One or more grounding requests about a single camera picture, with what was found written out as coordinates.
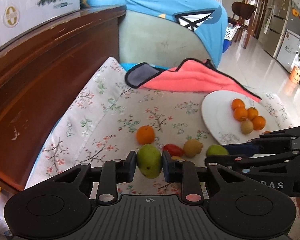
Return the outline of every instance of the brown wooden headboard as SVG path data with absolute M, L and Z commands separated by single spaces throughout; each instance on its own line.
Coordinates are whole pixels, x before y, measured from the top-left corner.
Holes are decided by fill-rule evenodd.
M 24 189 L 51 129 L 108 57 L 125 6 L 53 20 L 0 51 L 0 187 Z

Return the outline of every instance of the tablecloth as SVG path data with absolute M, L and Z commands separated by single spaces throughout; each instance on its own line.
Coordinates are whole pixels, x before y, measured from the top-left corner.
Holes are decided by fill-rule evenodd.
M 143 125 L 153 127 L 153 144 L 159 149 L 167 143 L 182 147 L 190 138 L 202 142 L 202 153 L 189 160 L 204 166 L 206 149 L 217 144 L 201 116 L 207 94 L 132 89 L 124 82 L 125 73 L 114 58 L 109 58 L 92 76 L 47 138 L 26 187 L 79 163 L 96 167 L 108 160 L 125 159 L 131 150 L 139 149 L 135 134 Z M 280 128 L 293 126 L 276 95 L 259 95 Z M 90 198 L 95 198 L 97 187 L 95 183 Z M 202 190 L 208 198 L 204 183 Z M 138 168 L 132 183 L 118 184 L 119 196 L 179 193 L 180 184 L 166 183 L 162 173 L 156 179 L 147 179 Z M 299 216 L 289 235 L 300 240 Z

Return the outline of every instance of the wooden door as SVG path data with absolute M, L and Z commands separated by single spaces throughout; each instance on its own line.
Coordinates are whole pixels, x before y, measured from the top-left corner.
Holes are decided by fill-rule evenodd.
M 261 17 L 263 12 L 265 0 L 255 0 L 255 6 L 257 10 L 254 15 L 253 27 L 252 27 L 252 35 L 255 36 L 255 31 L 258 29 L 259 24 L 261 24 Z

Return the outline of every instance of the white plate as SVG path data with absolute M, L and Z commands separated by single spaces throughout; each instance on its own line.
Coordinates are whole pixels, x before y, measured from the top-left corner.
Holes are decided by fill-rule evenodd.
M 260 131 L 253 131 L 248 135 L 244 135 L 240 130 L 240 122 L 234 119 L 231 109 L 231 102 L 235 99 L 241 99 L 248 109 L 255 107 L 259 115 L 266 119 L 266 126 Z M 220 144 L 246 143 L 247 140 L 258 138 L 259 134 L 264 131 L 280 130 L 267 110 L 258 102 L 246 97 L 242 94 L 221 90 L 215 91 L 206 96 L 202 102 L 202 117 L 211 135 Z

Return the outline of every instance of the red fruit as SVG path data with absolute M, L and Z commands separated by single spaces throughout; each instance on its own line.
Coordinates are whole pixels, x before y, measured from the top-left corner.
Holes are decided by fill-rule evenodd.
M 171 156 L 179 156 L 181 157 L 185 152 L 183 151 L 183 149 L 181 149 L 180 147 L 178 147 L 177 145 L 174 145 L 174 144 L 166 144 L 162 150 L 164 151 L 168 151 L 169 154 Z

